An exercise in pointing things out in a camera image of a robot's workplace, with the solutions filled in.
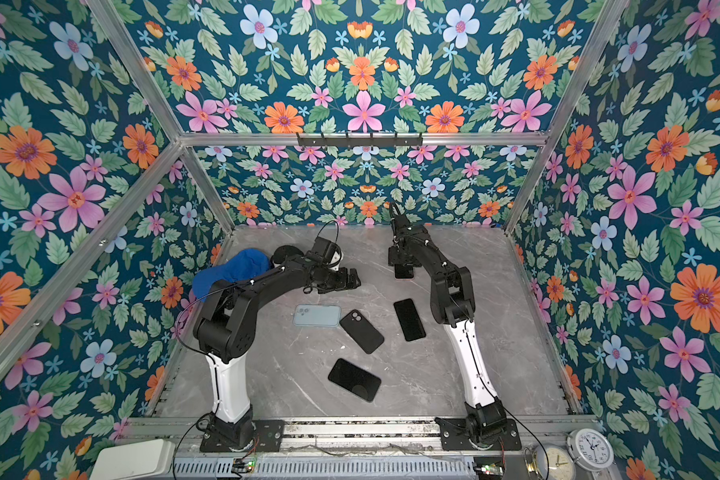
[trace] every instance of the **light blue phone case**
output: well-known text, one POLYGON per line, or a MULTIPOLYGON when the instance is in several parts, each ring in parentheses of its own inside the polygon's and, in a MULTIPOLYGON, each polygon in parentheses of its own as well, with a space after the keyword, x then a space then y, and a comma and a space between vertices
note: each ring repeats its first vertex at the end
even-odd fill
POLYGON ((337 326, 342 318, 338 305, 299 305, 293 313, 296 326, 337 326))

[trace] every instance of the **robotic arm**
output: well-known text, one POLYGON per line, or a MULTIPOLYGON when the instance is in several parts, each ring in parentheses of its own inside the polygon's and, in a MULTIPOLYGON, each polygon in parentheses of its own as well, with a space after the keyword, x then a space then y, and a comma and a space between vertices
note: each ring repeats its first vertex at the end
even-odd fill
POLYGON ((252 446, 253 410, 246 390, 246 354, 256 337, 259 309, 297 288, 310 293, 352 290, 361 285, 355 269, 339 267, 342 251, 318 236, 303 254, 287 247, 283 263, 250 280, 213 283, 194 328, 211 368, 214 417, 206 429, 211 450, 241 451, 252 446))
POLYGON ((397 204, 390 203, 389 210, 393 233, 389 265, 422 266, 432 278, 429 306, 456 352, 470 440, 478 447, 490 446, 506 433, 507 413, 485 371, 475 338, 472 276, 467 267, 452 264, 442 254, 426 228, 411 225, 397 204))

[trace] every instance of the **table surface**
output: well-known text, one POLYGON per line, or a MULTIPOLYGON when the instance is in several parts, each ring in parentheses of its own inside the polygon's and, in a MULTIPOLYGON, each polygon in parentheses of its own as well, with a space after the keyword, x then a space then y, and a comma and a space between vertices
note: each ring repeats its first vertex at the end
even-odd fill
MULTIPOLYGON (((515 415, 565 414, 567 403, 559 377, 550 366, 536 320, 524 296, 513 253, 499 229, 429 228, 434 242, 454 264, 472 274, 477 308, 478 343, 490 380, 515 415)), ((317 228, 277 227, 235 230, 233 253, 249 247, 268 254, 280 245, 303 251, 317 228)), ((323 234, 333 240, 335 231, 323 234)), ((430 278, 423 268, 412 280, 396 280, 387 265, 392 242, 388 226, 341 229, 342 266, 357 269, 356 290, 318 295, 289 292, 259 311, 254 341, 246 361, 248 395, 254 416, 463 416, 461 374, 451 343, 429 309, 430 278), (404 340, 392 304, 413 299, 427 336, 404 340), (299 327, 293 313, 300 304, 339 305, 342 316, 353 309, 365 314, 384 335, 371 355, 340 326, 299 327), (382 379, 373 403, 328 380, 337 359, 344 358, 382 379)), ((212 403, 210 373, 201 355, 184 355, 173 385, 163 393, 158 415, 192 417, 212 403)))

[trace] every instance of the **alarm clock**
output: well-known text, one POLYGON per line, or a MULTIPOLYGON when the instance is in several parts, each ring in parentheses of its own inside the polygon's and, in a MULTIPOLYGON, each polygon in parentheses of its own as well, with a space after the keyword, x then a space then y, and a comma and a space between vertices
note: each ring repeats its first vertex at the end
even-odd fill
POLYGON ((574 463, 584 470, 599 472, 614 463, 614 447, 603 434, 592 428, 572 432, 566 443, 574 463))
POLYGON ((541 480, 545 478, 548 480, 574 480, 576 478, 574 460, 568 455, 565 448, 554 445, 546 445, 543 448, 541 445, 537 446, 533 451, 533 461, 528 466, 528 471, 536 472, 541 480))

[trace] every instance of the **black mounting plate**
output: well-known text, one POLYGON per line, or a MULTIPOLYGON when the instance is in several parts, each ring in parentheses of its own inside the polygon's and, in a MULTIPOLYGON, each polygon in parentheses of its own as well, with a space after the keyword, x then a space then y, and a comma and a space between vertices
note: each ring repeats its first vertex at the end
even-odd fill
MULTIPOLYGON (((253 441, 257 452, 279 452, 282 432, 286 423, 283 420, 253 420, 253 441)), ((202 438, 200 451, 208 453, 234 452, 220 438, 211 436, 202 438)))
MULTIPOLYGON (((466 418, 436 418, 435 422, 440 426, 440 442, 443 450, 446 452, 477 450, 469 440, 466 418)), ((480 449, 519 451, 522 447, 518 425, 514 420, 507 419, 507 433, 500 436, 500 440, 497 440, 494 445, 480 449)))

